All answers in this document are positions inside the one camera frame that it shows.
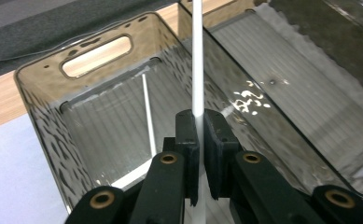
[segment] gray fabric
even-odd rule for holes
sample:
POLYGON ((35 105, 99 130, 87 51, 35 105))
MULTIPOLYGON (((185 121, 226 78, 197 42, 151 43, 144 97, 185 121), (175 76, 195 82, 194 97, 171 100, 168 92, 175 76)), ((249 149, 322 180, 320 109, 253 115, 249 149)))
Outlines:
MULTIPOLYGON (((50 49, 77 35, 153 11, 175 0, 78 0, 0 28, 0 59, 50 49)), ((0 62, 0 75, 41 55, 0 62)))

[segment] bin handle cutout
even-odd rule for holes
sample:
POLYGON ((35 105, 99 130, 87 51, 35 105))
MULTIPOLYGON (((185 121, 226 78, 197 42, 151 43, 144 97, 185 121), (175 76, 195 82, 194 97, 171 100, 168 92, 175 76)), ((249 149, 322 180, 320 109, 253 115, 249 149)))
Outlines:
POLYGON ((98 48, 91 49, 88 52, 66 61, 62 65, 62 69, 67 77, 82 77, 87 75, 90 71, 128 54, 131 51, 132 46, 131 39, 128 36, 123 35, 98 48))

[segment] white stick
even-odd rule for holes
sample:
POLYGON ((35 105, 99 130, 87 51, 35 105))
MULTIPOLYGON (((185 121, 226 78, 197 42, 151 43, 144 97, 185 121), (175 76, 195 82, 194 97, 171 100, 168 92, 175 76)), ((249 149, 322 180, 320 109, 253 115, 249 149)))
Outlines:
POLYGON ((192 223, 206 223, 204 197, 204 79, 203 79, 203 41, 202 41, 202 0, 193 1, 193 30, 192 30, 192 113, 196 121, 196 131, 200 142, 199 159, 199 197, 196 207, 192 209, 192 223))
POLYGON ((155 145, 154 128, 153 128, 153 125, 152 125, 151 106, 150 106, 150 103, 149 103, 149 95, 148 95, 146 74, 143 74, 142 77, 143 77, 144 101, 146 102, 146 114, 147 114, 147 125, 148 125, 148 135, 149 135, 149 146, 151 148, 151 156, 152 156, 152 158, 154 158, 154 156, 156 155, 156 145, 155 145))

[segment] wooden surface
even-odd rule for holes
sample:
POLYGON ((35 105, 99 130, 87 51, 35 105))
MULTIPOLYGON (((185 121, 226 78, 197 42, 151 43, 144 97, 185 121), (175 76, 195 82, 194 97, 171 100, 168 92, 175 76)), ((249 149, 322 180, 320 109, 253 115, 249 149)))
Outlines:
MULTIPOLYGON (((203 0, 203 13, 227 4, 230 0, 203 0)), ((157 11, 169 26, 177 31, 177 5, 157 11)), ((14 71, 0 76, 0 125, 11 121, 27 111, 13 79, 14 71)))

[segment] white rod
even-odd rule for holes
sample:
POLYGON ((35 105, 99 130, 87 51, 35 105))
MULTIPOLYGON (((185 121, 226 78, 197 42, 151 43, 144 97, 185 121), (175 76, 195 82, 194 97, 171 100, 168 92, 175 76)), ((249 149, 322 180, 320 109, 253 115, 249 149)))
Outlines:
POLYGON ((204 196, 204 79, 203 79, 203 41, 202 41, 202 0, 193 1, 192 28, 192 113, 196 121, 196 131, 200 143, 198 203, 192 209, 192 223, 206 223, 204 196))
POLYGON ((149 103, 149 95, 148 95, 146 74, 143 74, 142 77, 143 77, 144 101, 146 103, 149 146, 151 148, 151 156, 153 158, 156 155, 155 135, 154 135, 154 128, 153 128, 153 125, 152 125, 151 106, 150 106, 150 103, 149 103))

